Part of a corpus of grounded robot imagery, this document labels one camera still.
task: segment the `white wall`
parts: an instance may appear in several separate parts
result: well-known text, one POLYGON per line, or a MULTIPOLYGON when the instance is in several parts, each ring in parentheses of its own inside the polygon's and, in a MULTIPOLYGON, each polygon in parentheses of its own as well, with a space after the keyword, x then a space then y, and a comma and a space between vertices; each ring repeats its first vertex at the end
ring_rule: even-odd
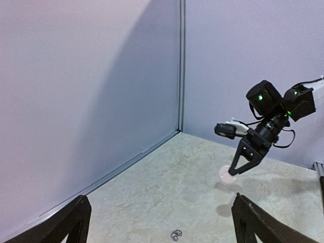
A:
POLYGON ((0 2, 0 241, 176 128, 178 12, 0 2))
MULTIPOLYGON (((184 131, 237 146, 213 128, 231 117, 254 121, 248 90, 266 79, 283 95, 324 74, 324 3, 315 1, 187 0, 184 131)), ((292 122, 296 140, 269 156, 310 167, 324 162, 324 109, 292 122)), ((280 134, 280 145, 290 133, 280 134)))

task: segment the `white ball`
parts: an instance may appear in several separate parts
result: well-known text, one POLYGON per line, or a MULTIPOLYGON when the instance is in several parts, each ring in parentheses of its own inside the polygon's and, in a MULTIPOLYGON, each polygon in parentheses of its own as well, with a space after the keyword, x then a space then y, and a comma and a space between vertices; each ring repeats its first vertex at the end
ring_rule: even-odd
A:
POLYGON ((232 176, 228 170, 230 168, 230 165, 224 165, 218 172, 218 178, 219 181, 223 184, 223 185, 233 185, 236 183, 236 181, 238 180, 238 176, 232 176))

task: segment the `gray floor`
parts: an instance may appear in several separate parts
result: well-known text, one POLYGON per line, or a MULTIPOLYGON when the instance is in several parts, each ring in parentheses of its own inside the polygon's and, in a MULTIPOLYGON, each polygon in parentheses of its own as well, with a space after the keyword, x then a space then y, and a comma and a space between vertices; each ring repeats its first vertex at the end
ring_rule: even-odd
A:
POLYGON ((236 242, 231 216, 235 194, 246 195, 281 222, 324 242, 316 172, 265 159, 223 186, 218 170, 234 148, 179 134, 89 195, 89 243, 236 242))

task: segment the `metal corner post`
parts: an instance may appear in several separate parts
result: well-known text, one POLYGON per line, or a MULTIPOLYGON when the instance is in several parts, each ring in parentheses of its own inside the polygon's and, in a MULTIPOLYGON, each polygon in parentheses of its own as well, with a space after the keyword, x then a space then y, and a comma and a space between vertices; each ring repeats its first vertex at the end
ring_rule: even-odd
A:
POLYGON ((184 91, 186 71, 186 0, 180 0, 180 49, 179 49, 179 82, 178 82, 178 122, 177 130, 182 132, 184 126, 184 91))

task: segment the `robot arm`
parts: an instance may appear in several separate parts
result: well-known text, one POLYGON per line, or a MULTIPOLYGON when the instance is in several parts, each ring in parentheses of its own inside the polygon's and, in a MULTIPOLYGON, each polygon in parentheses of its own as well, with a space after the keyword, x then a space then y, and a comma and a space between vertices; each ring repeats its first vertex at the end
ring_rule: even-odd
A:
POLYGON ((284 97, 270 82, 263 80, 249 90, 247 99, 255 118, 260 120, 255 129, 235 120, 217 124, 214 129, 217 135, 229 139, 241 137, 228 171, 232 176, 241 174, 262 161, 271 146, 278 141, 278 134, 284 127, 290 126, 289 117, 296 122, 324 105, 324 76, 294 85, 286 91, 284 97), (248 163, 236 168, 240 156, 245 157, 248 163))

